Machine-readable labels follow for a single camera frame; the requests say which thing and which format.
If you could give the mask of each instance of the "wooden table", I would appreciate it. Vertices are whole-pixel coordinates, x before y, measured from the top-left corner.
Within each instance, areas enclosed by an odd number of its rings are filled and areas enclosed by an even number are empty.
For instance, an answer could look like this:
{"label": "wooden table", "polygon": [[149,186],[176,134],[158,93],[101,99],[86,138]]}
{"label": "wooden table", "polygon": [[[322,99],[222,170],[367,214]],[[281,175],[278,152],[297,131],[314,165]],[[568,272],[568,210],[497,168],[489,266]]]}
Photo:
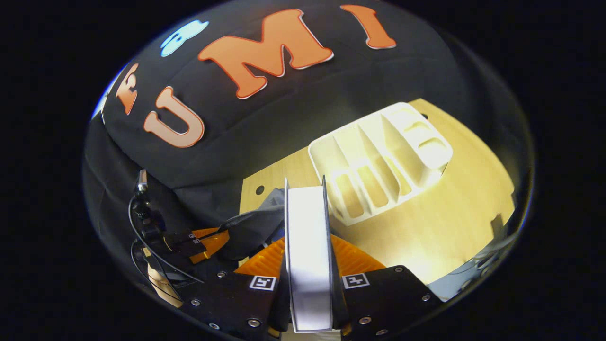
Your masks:
{"label": "wooden table", "polygon": [[[351,226],[331,217],[337,235],[385,266],[404,265],[425,284],[452,272],[493,238],[491,221],[513,213],[513,183],[480,138],[431,103],[409,102],[428,115],[453,148],[440,181],[417,197]],[[255,210],[273,188],[319,186],[307,147],[244,179],[240,213]],[[256,194],[259,186],[265,191]]]}

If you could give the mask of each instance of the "orange letter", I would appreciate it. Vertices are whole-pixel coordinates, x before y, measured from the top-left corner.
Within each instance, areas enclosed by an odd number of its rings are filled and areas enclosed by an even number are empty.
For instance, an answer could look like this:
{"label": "orange letter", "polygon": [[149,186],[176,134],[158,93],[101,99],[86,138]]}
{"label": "orange letter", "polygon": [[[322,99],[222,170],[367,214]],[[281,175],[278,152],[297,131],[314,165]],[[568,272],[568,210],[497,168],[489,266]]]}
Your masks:
{"label": "orange letter", "polygon": [[371,49],[390,49],[396,47],[396,41],[391,39],[377,20],[376,12],[368,7],[358,5],[342,5],[341,8],[356,17],[366,32],[366,45]]}
{"label": "orange letter", "polygon": [[200,51],[198,59],[212,60],[238,86],[241,100],[267,85],[267,78],[255,76],[245,66],[252,66],[276,77],[284,75],[284,49],[290,54],[290,67],[304,69],[333,57],[309,31],[301,17],[303,11],[284,10],[263,19],[261,42],[225,36]]}
{"label": "orange letter", "polygon": [[130,114],[130,109],[133,108],[133,104],[135,103],[135,99],[137,98],[137,90],[130,91],[130,89],[134,88],[137,85],[137,77],[133,75],[133,72],[139,67],[139,63],[133,65],[130,70],[124,76],[122,83],[118,87],[116,91],[116,97],[122,101],[124,105],[124,112],[126,114]]}
{"label": "orange letter", "polygon": [[173,96],[172,87],[168,86],[162,90],[160,95],[158,95],[158,99],[156,99],[156,107],[158,107],[158,109],[166,108],[170,110],[173,114],[187,123],[188,129],[184,133],[177,133],[162,121],[158,120],[158,114],[155,111],[152,111],[147,114],[145,122],[143,122],[143,129],[146,132],[154,133],[159,138],[179,148],[191,147],[202,138],[202,135],[204,134],[204,123],[194,111],[186,107],[180,100]]}

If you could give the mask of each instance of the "dark background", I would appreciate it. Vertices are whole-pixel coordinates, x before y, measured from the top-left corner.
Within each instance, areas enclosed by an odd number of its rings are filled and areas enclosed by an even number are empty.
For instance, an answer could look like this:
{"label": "dark background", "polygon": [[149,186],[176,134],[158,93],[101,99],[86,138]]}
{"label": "dark background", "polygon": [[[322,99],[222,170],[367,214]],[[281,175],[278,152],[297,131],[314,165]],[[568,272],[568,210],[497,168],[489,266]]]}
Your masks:
{"label": "dark background", "polygon": [[[6,78],[8,102],[16,105],[5,108],[6,120],[20,132],[6,147],[16,165],[7,168],[20,178],[6,184],[15,193],[8,216],[18,217],[8,230],[15,229],[16,243],[4,248],[18,270],[7,276],[13,284],[5,316],[15,333],[8,339],[206,339],[108,260],[87,217],[79,172],[86,125],[109,81],[150,40],[210,3],[21,5],[21,13],[4,13],[17,19],[8,41],[20,42],[7,54],[22,63],[5,63],[16,71]],[[603,197],[604,70],[591,60],[603,40],[592,18],[598,9],[581,1],[401,5],[495,67],[517,94],[539,152],[534,215],[511,256],[478,290],[405,339],[597,339],[600,296],[592,277],[603,219],[592,217],[599,200],[590,197]],[[100,46],[120,52],[101,53]]]}

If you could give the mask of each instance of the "white object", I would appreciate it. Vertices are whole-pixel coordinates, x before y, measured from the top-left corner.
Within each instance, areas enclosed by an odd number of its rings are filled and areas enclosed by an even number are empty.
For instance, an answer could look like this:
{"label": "white object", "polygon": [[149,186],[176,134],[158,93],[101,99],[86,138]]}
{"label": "white object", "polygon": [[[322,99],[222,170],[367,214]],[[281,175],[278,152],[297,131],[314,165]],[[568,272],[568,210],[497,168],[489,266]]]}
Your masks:
{"label": "white object", "polygon": [[396,103],[309,145],[320,180],[326,177],[334,216],[350,226],[419,195],[439,181],[453,150],[421,113]]}
{"label": "white object", "polygon": [[284,181],[286,267],[296,333],[331,331],[332,276],[324,187],[290,189]]}

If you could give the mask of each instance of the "letter m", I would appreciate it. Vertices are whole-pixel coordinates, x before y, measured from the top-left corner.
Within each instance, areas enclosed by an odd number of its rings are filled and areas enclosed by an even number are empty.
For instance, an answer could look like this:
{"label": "letter m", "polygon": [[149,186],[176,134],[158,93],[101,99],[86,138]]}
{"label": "letter m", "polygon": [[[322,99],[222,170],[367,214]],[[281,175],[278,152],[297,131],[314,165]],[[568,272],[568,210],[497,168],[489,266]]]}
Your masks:
{"label": "letter m", "polygon": [[302,17],[303,11],[296,9],[268,15],[263,19],[261,42],[225,36],[200,51],[198,59],[214,61],[236,83],[236,96],[248,98],[267,85],[267,78],[255,76],[247,66],[283,76],[283,47],[290,54],[293,69],[305,69],[333,57],[332,50],[320,45]]}

